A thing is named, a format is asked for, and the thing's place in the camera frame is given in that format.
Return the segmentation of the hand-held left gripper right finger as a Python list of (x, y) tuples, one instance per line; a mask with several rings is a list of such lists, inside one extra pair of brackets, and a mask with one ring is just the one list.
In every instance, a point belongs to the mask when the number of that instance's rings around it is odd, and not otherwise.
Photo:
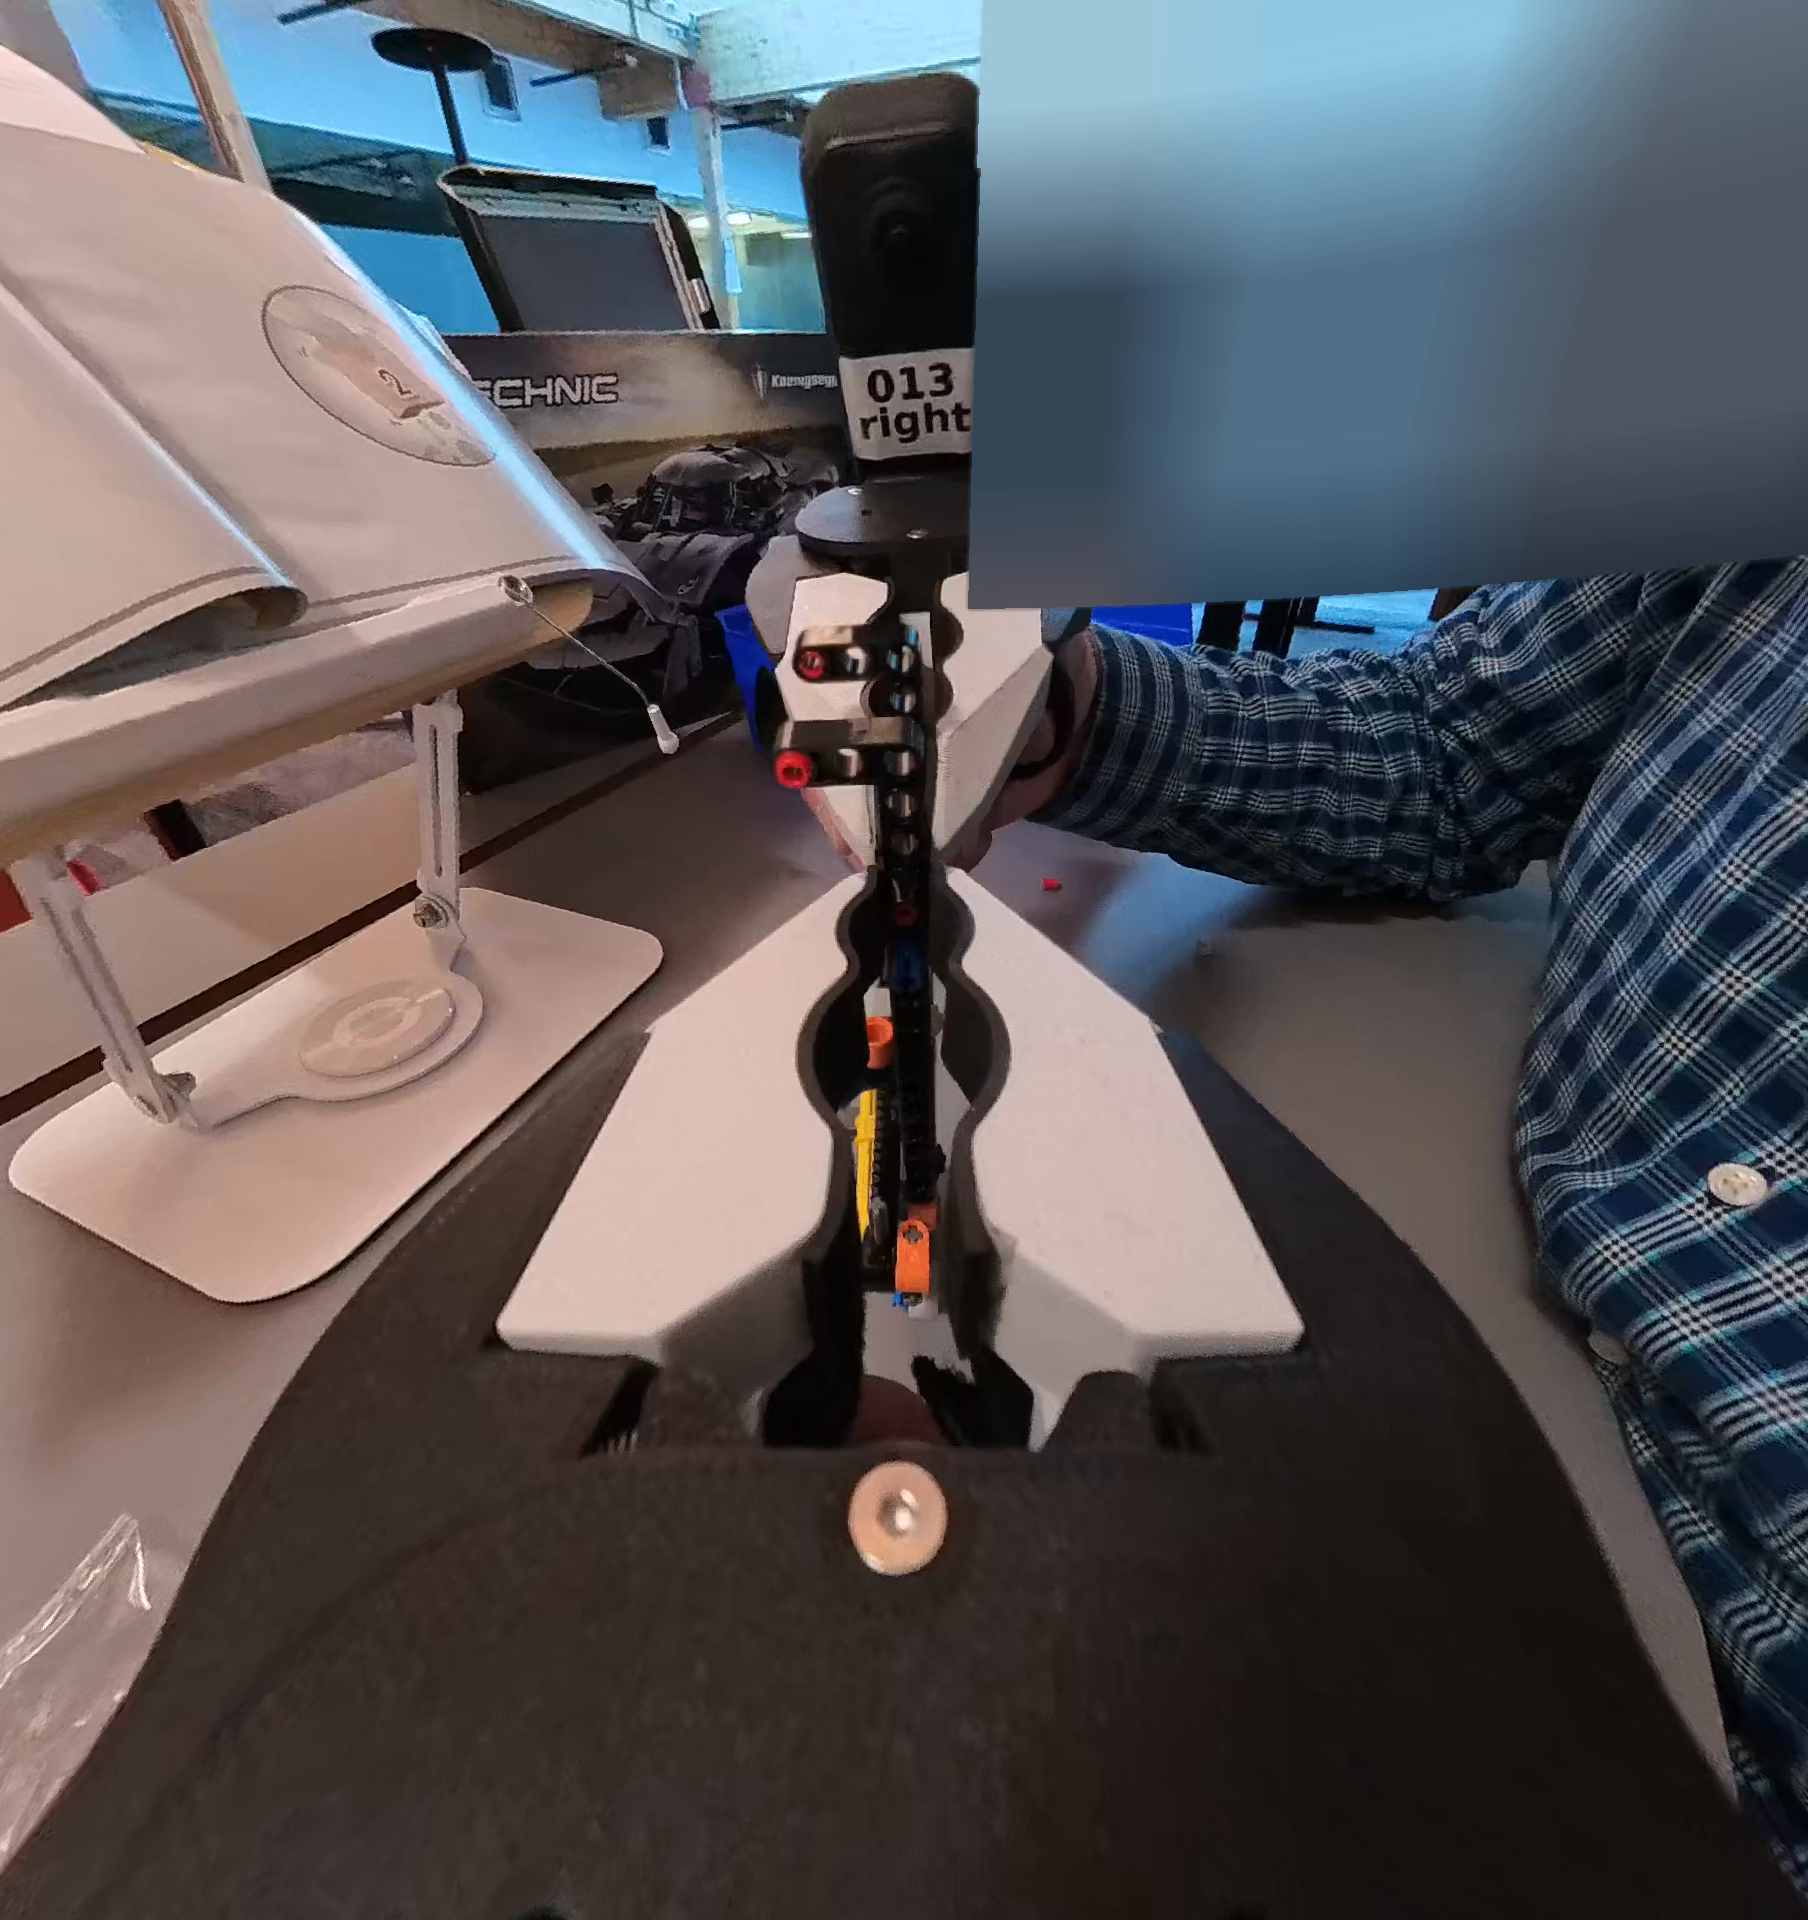
[(940, 1274), (993, 1444), (1094, 1374), (1291, 1354), (1303, 1323), (1157, 1023), (971, 876), (940, 900)]

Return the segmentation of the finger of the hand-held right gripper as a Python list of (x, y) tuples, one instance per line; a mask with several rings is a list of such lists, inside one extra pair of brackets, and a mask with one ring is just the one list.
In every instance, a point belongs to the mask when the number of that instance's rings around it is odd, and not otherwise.
[(1036, 609), (932, 609), (934, 718), (926, 731), (926, 826), (942, 869), (971, 864), (987, 816), (1045, 708), (1053, 652)]
[(748, 576), (748, 613), (772, 660), (756, 699), (772, 779), (795, 793), (858, 872), (883, 853), (881, 791), (907, 749), (895, 641), (880, 628), (891, 588), (826, 568), (798, 543), (769, 543)]

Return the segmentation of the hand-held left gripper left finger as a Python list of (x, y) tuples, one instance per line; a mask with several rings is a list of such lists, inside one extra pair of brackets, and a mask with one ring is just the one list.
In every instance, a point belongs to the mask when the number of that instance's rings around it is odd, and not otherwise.
[(651, 1023), (500, 1310), (519, 1352), (696, 1374), (785, 1445), (847, 1442), (864, 1305), (849, 1134), (819, 1065), (847, 997), (846, 876)]

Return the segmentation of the black lego technic assembly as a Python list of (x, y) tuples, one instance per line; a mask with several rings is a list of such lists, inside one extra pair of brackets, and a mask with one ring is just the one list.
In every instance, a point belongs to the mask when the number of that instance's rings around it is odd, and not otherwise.
[(774, 782), (866, 832), (869, 898), (851, 912), (866, 1066), (853, 1104), (851, 1212), (864, 1288), (907, 1316), (936, 1310), (945, 1153), (937, 1125), (932, 954), (932, 694), (926, 641), (881, 618), (799, 631), (782, 664)]

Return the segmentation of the person's right forearm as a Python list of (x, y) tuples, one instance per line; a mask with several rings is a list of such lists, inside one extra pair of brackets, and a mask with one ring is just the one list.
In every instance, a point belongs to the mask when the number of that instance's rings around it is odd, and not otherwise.
[(1501, 892), (1808, 699), (1808, 556), (1474, 590), (1396, 657), (1199, 658), (1087, 631), (1043, 824), (1346, 898)]

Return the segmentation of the lego set box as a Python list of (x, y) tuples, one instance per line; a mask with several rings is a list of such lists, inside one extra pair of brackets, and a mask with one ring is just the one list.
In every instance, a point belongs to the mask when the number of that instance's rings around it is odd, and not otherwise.
[(552, 613), (566, 641), (460, 691), (470, 793), (623, 745), (648, 708), (691, 731), (748, 703), (732, 628), (748, 574), (847, 477), (837, 348), (822, 332), (454, 333), (453, 359), (648, 583)]

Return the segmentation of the person's right hand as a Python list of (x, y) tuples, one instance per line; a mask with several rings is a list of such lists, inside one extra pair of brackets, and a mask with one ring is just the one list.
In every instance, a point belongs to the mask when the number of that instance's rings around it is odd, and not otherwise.
[(1100, 628), (1085, 620), (1060, 638), (1039, 720), (1013, 761), (1003, 789), (1013, 823), (1045, 818), (1065, 802), (1090, 745), (1100, 689)]

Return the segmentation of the white book stand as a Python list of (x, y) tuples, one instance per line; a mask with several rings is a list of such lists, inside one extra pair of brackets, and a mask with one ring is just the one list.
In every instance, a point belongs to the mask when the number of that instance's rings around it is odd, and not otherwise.
[[(586, 586), (429, 590), (0, 712), (0, 1099), (100, 1047), (9, 1183), (220, 1303), (317, 1282), (659, 970), (642, 929), (460, 879), (456, 691)], [(410, 708), (415, 763), (85, 900), (68, 846)]]

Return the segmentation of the black laptop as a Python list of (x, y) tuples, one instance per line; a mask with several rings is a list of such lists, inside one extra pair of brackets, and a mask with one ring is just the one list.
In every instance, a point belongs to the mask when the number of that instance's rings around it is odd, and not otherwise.
[(501, 332), (724, 325), (685, 217), (651, 183), (460, 162), (438, 190)]

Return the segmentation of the black round stool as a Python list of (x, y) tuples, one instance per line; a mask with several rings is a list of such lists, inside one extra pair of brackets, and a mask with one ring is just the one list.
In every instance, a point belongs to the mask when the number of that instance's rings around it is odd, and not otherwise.
[(470, 154), (453, 77), (483, 77), (496, 64), (493, 51), (475, 36), (436, 27), (386, 27), (370, 36), (379, 61), (416, 75), (426, 75), (453, 148), (453, 165), (469, 165)]

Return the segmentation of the blue plaid shirt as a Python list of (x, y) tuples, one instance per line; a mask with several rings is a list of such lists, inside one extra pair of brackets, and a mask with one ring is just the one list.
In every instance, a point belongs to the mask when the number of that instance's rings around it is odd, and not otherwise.
[(1635, 624), (1519, 1167), (1808, 1902), (1808, 559), (1650, 581)]

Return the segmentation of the open instruction booklet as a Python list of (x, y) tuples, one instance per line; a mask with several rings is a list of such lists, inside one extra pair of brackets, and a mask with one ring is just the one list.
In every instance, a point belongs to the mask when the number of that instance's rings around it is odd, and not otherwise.
[(645, 590), (310, 221), (0, 43), (0, 711), (505, 574)]

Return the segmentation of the clear plastic bag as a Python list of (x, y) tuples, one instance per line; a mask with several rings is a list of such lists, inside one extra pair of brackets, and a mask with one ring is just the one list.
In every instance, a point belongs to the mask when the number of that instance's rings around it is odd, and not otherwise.
[(160, 1600), (141, 1527), (118, 1517), (0, 1647), (0, 1834), (51, 1806), (122, 1703)]

